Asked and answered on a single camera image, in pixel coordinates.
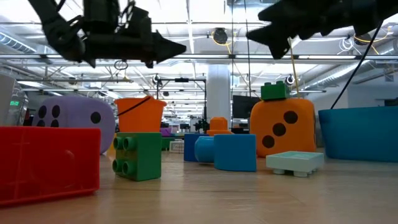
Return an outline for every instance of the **red plastic bin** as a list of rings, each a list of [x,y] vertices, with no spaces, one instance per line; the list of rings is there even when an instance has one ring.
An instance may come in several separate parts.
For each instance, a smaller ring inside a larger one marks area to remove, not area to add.
[[[100,129],[0,127],[0,206],[92,194]]]

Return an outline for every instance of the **table surface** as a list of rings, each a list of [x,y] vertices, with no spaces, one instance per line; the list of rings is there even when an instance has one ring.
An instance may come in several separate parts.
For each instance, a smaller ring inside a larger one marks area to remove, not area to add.
[[[163,152],[162,178],[115,177],[101,156],[94,195],[0,209],[0,223],[396,223],[398,164],[326,160],[309,178],[225,172]]]

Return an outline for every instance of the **bucket handle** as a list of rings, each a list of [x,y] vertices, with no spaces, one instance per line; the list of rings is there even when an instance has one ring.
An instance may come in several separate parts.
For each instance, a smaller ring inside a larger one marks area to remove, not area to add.
[[[151,97],[150,96],[146,96],[141,102],[137,103],[136,105],[130,107],[129,109],[123,111],[122,113],[119,113],[118,116],[124,115],[127,112],[130,112],[131,110],[136,109],[138,106],[144,104],[145,102],[147,102],[148,100],[150,100]]]

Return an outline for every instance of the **purple object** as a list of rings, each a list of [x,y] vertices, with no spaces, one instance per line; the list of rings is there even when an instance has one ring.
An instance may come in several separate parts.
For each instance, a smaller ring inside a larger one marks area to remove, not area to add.
[[[160,128],[160,133],[162,133],[163,137],[172,135],[172,128]]]
[[[53,128],[100,128],[101,154],[112,144],[115,132],[112,108],[103,101],[80,96],[53,96],[46,99],[36,112],[32,125]]]

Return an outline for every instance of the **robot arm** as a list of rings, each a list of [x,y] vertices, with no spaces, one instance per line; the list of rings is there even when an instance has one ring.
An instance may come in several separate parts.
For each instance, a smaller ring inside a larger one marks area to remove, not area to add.
[[[272,56],[281,59],[290,49],[289,37],[306,40],[347,26],[363,35],[397,12],[398,2],[389,0],[281,0],[258,14],[271,24],[246,36],[268,45]]]
[[[127,22],[119,26],[118,0],[84,0],[84,17],[76,16],[66,21],[59,13],[62,4],[54,0],[29,0],[39,15],[43,32],[49,42],[63,58],[75,62],[88,62],[95,67],[97,58],[140,60],[148,68],[154,61],[182,54],[186,46],[152,33],[152,22],[148,12],[131,1],[123,11]],[[79,37],[82,30],[85,35]]]

